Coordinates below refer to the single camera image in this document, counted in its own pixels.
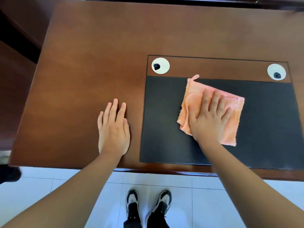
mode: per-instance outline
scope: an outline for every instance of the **pants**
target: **pants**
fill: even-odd
[[[125,221],[124,223],[124,228],[142,228],[141,224],[140,224],[140,220],[139,219],[129,219],[127,221]],[[152,213],[150,215],[150,217],[148,218],[148,224],[147,224],[147,228],[170,228],[165,220],[164,216],[161,215],[157,215]]]

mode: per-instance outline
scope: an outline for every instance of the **leg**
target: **leg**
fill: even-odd
[[[125,221],[124,228],[142,228],[139,217],[138,194],[135,190],[130,190],[127,195],[126,209],[128,219]]]
[[[171,201],[172,195],[170,191],[164,190],[160,193],[155,207],[148,215],[148,219],[146,219],[147,228],[169,228],[165,220],[165,214],[170,208]]]

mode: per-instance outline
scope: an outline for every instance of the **shoe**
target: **shoe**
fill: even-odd
[[[168,212],[172,201],[172,194],[168,190],[163,190],[155,203],[155,207],[147,214],[145,219],[145,224],[147,226],[148,219],[152,214],[159,214],[160,216],[165,216]]]
[[[130,190],[127,194],[126,210],[128,219],[140,220],[138,194],[135,190]]]

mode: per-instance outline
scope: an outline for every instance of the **person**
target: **person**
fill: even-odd
[[[304,211],[276,192],[243,165],[221,144],[224,126],[231,109],[224,111],[225,99],[215,92],[205,92],[199,115],[189,108],[189,125],[193,138],[215,168],[229,197],[246,227],[304,227]],[[100,155],[59,188],[6,223],[16,227],[84,227],[96,200],[130,144],[130,131],[124,118],[126,104],[117,112],[118,100],[108,103],[98,117]],[[164,191],[149,214],[147,227],[168,227],[165,214],[172,200]],[[128,220],[124,228],[142,227],[138,214],[138,195],[128,192]]]

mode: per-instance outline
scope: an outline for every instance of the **pink cleaning cloth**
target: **pink cleaning cloth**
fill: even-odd
[[[199,75],[195,75],[193,78],[188,78],[186,92],[184,95],[184,100],[181,104],[181,112],[179,114],[177,122],[180,124],[180,129],[184,131],[186,134],[191,135],[190,127],[189,127],[189,115],[188,115],[188,107],[191,105],[195,108],[196,116],[200,113],[203,93],[205,90],[210,92],[209,103],[211,102],[212,96],[217,90],[211,86],[207,86],[201,83],[198,83],[194,80],[199,78]],[[245,98],[224,92],[219,90],[221,96],[225,96],[225,108],[226,111],[229,107],[233,109],[233,112],[225,125],[224,135],[221,143],[223,145],[236,146],[236,135],[237,129],[240,122],[241,111],[243,109],[243,105],[245,102]]]

